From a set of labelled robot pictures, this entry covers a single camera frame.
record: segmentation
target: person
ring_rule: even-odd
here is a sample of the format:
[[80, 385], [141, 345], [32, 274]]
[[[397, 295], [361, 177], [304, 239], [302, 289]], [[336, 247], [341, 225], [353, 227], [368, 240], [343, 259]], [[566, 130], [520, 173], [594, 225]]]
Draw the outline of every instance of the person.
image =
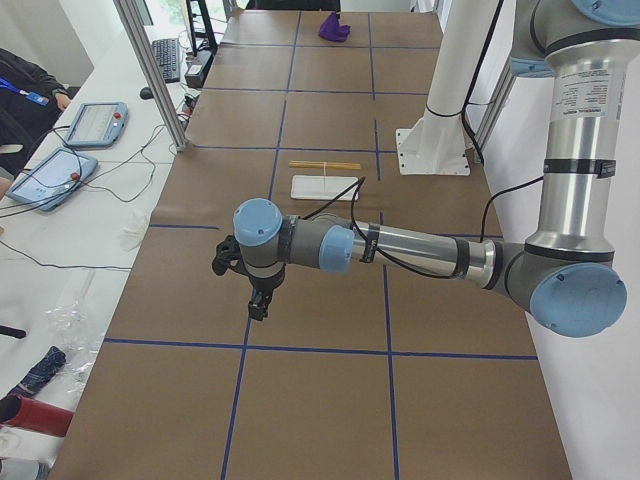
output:
[[53, 75], [0, 48], [0, 191], [22, 171], [35, 143], [69, 103], [67, 91]]

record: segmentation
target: silver metal tube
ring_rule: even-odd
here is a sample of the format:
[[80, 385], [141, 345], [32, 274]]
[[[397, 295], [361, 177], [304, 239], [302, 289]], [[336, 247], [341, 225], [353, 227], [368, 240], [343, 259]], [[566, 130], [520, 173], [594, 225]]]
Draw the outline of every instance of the silver metal tube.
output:
[[498, 123], [498, 118], [500, 118], [500, 113], [504, 108], [504, 104], [509, 99], [509, 94], [511, 93], [511, 89], [513, 88], [515, 81], [516, 77], [511, 73], [511, 60], [507, 58], [505, 65], [502, 68], [500, 78], [498, 79], [498, 83], [496, 83], [496, 87], [491, 95], [492, 103], [487, 106], [487, 110], [482, 116], [482, 121], [478, 127], [478, 133], [476, 136], [478, 138], [480, 148], [484, 148], [487, 145], [489, 137], [493, 133], [496, 123]]
[[[357, 225], [364, 235], [369, 234], [369, 224], [357, 222]], [[451, 237], [381, 226], [378, 247], [401, 262], [428, 274], [450, 276], [458, 263], [458, 245]], [[354, 260], [360, 258], [364, 250], [365, 241], [356, 233]], [[469, 269], [464, 278], [484, 287], [493, 273], [495, 245], [490, 240], [483, 243], [469, 242], [469, 254]], [[375, 261], [395, 265], [380, 254], [375, 256]]]
[[151, 51], [149, 38], [144, 30], [140, 12], [136, 8], [136, 2], [135, 0], [114, 0], [114, 4], [120, 15], [122, 25], [129, 36], [136, 57], [138, 57], [142, 72], [149, 83], [149, 88], [153, 92], [153, 98], [156, 101], [156, 105], [158, 105], [160, 115], [173, 139], [176, 150], [180, 152], [187, 146], [187, 138], [178, 120], [169, 91], [160, 73], [160, 68]]
[[556, 73], [538, 231], [528, 245], [555, 251], [610, 253], [604, 225], [611, 178], [553, 172], [566, 160], [613, 160], [628, 63], [640, 42], [606, 40], [547, 57]]

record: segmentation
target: white desk surface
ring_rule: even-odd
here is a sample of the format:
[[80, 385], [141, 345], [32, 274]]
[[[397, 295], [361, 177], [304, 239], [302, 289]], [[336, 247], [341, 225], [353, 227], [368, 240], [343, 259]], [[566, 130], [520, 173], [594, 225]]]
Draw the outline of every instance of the white desk surface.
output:
[[[150, 38], [162, 36], [153, 30], [148, 34]], [[140, 89], [146, 84], [129, 39], [123, 32], [60, 117], [57, 125], [69, 125], [83, 102], [122, 101], [127, 104], [129, 121], [121, 138], [107, 150], [88, 152], [99, 161], [96, 174], [110, 170], [129, 158], [148, 141], [154, 127], [163, 123], [155, 102], [139, 97]], [[178, 106], [187, 87], [177, 83], [168, 87], [174, 104]], [[35, 166], [60, 145], [61, 141], [55, 134], [50, 134], [28, 166]], [[138, 248], [125, 248], [125, 229], [136, 230], [137, 226], [140, 236], [143, 234], [146, 225], [140, 225], [140, 219], [148, 219], [155, 207], [175, 155], [166, 129], [162, 129], [156, 140], [145, 149], [145, 155], [156, 165], [156, 170], [149, 187], [134, 201], [123, 203], [109, 192], [82, 188], [52, 212], [35, 210], [0, 218], [0, 226], [5, 229], [1, 240], [43, 263], [130, 268]], [[138, 155], [93, 184], [110, 188], [128, 199], [142, 190], [151, 171], [152, 165]], [[3, 199], [0, 217], [23, 209], [8, 208], [13, 205], [17, 202]], [[0, 392], [4, 395], [40, 361], [50, 346], [58, 343], [58, 337], [49, 329], [45, 312], [73, 304], [87, 285], [80, 305], [86, 317], [85, 336], [90, 339], [89, 343], [94, 344], [95, 350], [111, 320], [128, 271], [43, 268], [2, 245], [0, 265], [0, 325], [28, 332], [23, 340], [0, 336]], [[68, 362], [82, 365], [87, 358], [94, 356], [84, 352], [68, 359]], [[65, 367], [37, 398], [75, 409], [80, 391], [70, 392], [76, 386], [71, 371]], [[0, 429], [0, 457], [51, 462], [61, 444], [62, 439], [47, 435]]]

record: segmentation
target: purple object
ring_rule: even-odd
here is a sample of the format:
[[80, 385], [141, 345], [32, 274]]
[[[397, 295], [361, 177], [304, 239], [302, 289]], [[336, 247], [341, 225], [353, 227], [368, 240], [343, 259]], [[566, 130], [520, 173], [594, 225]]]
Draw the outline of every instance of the purple object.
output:
[[318, 35], [332, 42], [344, 42], [351, 33], [349, 25], [340, 25], [340, 17], [336, 12], [331, 12], [327, 19], [320, 25]]

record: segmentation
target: aluminum frame post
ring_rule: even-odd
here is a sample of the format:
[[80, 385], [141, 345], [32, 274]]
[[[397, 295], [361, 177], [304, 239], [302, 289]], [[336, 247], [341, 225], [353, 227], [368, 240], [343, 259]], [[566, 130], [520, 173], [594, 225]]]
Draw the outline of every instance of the aluminum frame post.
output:
[[476, 137], [480, 148], [484, 148], [487, 145], [489, 137], [491, 137], [493, 129], [495, 128], [496, 123], [498, 123], [504, 104], [509, 98], [509, 94], [511, 93], [511, 89], [513, 88], [515, 81], [516, 77], [511, 72], [511, 61], [507, 58], [504, 68], [502, 69], [502, 73], [500, 74], [500, 78], [498, 79], [493, 90], [493, 94], [491, 95], [491, 103], [487, 106], [487, 109], [482, 116], [482, 120], [480, 121], [480, 126], [478, 127]]
[[133, 47], [142, 73], [144, 73], [149, 88], [153, 92], [153, 98], [160, 110], [160, 115], [171, 135], [173, 143], [178, 152], [183, 151], [187, 146], [187, 137], [184, 134], [182, 124], [178, 120], [175, 107], [171, 101], [169, 90], [162, 78], [160, 68], [156, 62], [149, 38], [142, 24], [142, 17], [136, 7], [135, 0], [113, 0], [116, 10], [120, 15], [120, 20], [124, 26], [131, 46]]

